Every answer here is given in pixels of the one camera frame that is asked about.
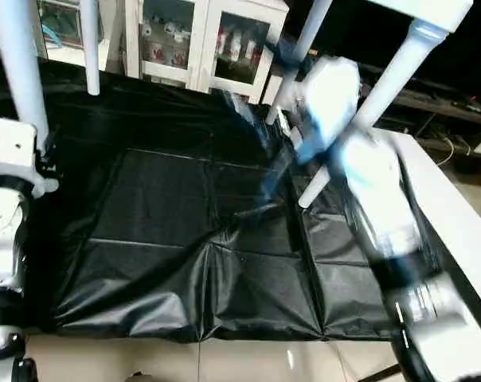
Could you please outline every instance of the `glass cabinet door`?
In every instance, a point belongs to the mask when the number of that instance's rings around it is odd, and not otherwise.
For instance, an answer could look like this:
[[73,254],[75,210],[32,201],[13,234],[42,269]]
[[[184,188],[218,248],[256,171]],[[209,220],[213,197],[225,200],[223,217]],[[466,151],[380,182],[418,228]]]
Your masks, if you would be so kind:
[[194,4],[182,0],[145,0],[140,26],[145,61],[187,69]]
[[269,24],[223,12],[217,33],[213,75],[252,84]]
[[288,12],[283,0],[209,0],[198,89],[220,88],[257,103]]
[[208,4],[125,0],[127,74],[196,89]]

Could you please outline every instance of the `metal rod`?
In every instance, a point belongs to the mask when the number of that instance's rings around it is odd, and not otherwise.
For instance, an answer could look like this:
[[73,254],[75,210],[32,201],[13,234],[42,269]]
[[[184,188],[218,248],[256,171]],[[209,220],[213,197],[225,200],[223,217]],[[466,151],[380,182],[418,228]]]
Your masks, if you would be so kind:
[[48,119],[28,1],[0,0],[0,53],[18,118],[37,128],[37,148],[44,155]]
[[97,49],[97,0],[80,1],[81,36],[87,73],[87,90],[91,96],[100,93],[99,53]]
[[[294,47],[294,52],[292,53],[293,58],[302,62],[307,55],[308,50],[310,50],[311,44],[315,39],[315,36],[319,32],[320,26],[322,25],[323,19],[326,17],[326,13],[329,10],[330,4],[333,0],[314,0],[311,6],[310,13],[307,15],[306,22],[304,23],[303,32],[299,36],[299,40]],[[281,81],[280,88],[276,93],[276,97],[271,105],[271,110],[267,114],[265,122],[268,125],[272,125],[276,120],[278,114],[277,107],[281,103],[281,100],[286,97],[291,89],[291,85],[297,77],[298,70],[291,70],[285,73],[283,80]]]
[[414,20],[409,33],[385,69],[380,80],[354,117],[361,128],[372,127],[420,67],[428,54],[448,35],[448,31]]

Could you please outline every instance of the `floor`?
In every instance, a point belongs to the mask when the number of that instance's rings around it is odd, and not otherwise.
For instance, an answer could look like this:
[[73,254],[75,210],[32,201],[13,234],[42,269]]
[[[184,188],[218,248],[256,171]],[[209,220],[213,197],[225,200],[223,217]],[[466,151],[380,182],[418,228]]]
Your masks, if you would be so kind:
[[[384,342],[209,340],[180,345],[157,339],[29,339],[41,382],[124,382],[134,372],[156,382],[356,381],[395,363]],[[387,381],[403,380],[394,376]]]

